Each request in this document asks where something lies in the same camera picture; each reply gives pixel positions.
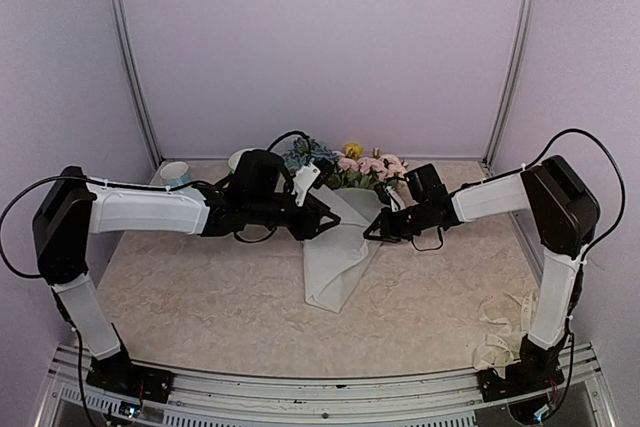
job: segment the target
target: white cup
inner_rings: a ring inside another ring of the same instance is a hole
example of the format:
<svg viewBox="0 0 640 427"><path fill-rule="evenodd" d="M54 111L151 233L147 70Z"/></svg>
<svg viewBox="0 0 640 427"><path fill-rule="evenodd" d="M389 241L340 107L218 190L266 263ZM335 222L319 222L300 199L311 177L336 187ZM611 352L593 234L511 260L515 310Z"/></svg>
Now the white cup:
<svg viewBox="0 0 640 427"><path fill-rule="evenodd" d="M189 166L186 162L170 162L160 169L160 178L164 185L180 187L191 182Z"/></svg>

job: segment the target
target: yellow flower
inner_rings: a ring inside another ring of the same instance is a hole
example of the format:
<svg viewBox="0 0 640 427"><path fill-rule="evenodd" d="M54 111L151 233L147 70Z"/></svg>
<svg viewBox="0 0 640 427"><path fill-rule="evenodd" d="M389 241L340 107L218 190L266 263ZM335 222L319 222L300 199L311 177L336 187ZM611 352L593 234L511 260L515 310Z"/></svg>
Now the yellow flower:
<svg viewBox="0 0 640 427"><path fill-rule="evenodd" d="M358 160L362 155L362 146L357 142L349 142L342 148L344 155L350 159Z"/></svg>

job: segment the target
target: white cloth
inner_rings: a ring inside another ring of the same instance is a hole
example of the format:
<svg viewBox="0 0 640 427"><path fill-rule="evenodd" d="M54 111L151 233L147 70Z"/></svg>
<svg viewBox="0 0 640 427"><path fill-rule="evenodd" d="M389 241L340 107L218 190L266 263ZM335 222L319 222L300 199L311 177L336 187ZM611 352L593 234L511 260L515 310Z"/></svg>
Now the white cloth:
<svg viewBox="0 0 640 427"><path fill-rule="evenodd" d="M475 369L495 369L503 379L507 366L520 362L520 344L531 328L531 317L535 313L537 300L535 292L528 292L522 298L507 293L504 295L520 307L520 325L513 325L506 317L490 318L485 308L498 299L493 295L485 297L478 307L480 320L501 327L495 334L487 334L485 341L473 352Z"/></svg>
<svg viewBox="0 0 640 427"><path fill-rule="evenodd" d="M340 225L304 242L305 301L340 313L375 255L379 242L362 237L383 205L375 192L364 189L313 191L342 219Z"/></svg>

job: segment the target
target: table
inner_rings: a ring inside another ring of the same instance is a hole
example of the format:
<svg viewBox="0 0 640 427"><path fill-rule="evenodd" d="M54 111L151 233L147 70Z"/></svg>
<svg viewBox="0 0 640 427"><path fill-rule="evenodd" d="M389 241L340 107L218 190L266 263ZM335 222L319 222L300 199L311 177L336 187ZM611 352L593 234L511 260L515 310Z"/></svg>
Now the table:
<svg viewBox="0 0 640 427"><path fill-rule="evenodd" d="M477 162L434 163L449 190L483 177ZM222 161L189 164L194 179L228 171ZM417 244L437 245L435 233ZM449 230L439 251L383 245L340 314L304 302L302 245L284 229L254 246L127 232L98 291L135 359L243 375L360 378L470 367L474 348L495 331L478 319L480 302L535 288L511 223L499 215ZM504 309L496 316L517 318L508 302L496 308Z"/></svg>

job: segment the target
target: vertical metal post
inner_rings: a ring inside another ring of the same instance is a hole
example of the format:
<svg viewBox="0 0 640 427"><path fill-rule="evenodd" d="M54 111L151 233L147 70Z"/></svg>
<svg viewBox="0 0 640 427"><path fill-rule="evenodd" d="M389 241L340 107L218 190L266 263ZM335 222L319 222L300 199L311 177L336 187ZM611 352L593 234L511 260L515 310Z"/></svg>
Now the vertical metal post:
<svg viewBox="0 0 640 427"><path fill-rule="evenodd" d="M511 51L511 59L509 60L507 78L504 88L502 89L500 108L498 110L496 121L493 125L493 131L491 132L491 138L487 145L487 150L484 154L484 161L490 168L493 166L498 153L498 148L500 147L500 142L507 125L509 111L511 110L511 105L513 103L513 96L518 82L518 75L520 73L520 66L522 65L522 59L524 57L527 34L533 14L533 4L534 0L522 0L520 3L520 13L518 15L518 24L516 26L516 37Z"/></svg>
<svg viewBox="0 0 640 427"><path fill-rule="evenodd" d="M138 70L133 58L131 40L129 39L129 32L127 30L124 4L122 0L111 0L111 7L113 9L113 17L118 33L118 41L120 43L120 52L122 54L122 60L124 62L124 67L127 74L127 80L129 82L129 88L133 97L136 116L140 124L140 129L142 130L142 136L147 148L147 153L149 154L149 158L151 159L151 163L153 164L154 168L158 168L162 163L163 158L160 154L158 142L153 131L153 125L151 124L151 118L149 116L149 111L147 110L147 104L145 103L144 96L142 94L140 78L138 76Z"/></svg>

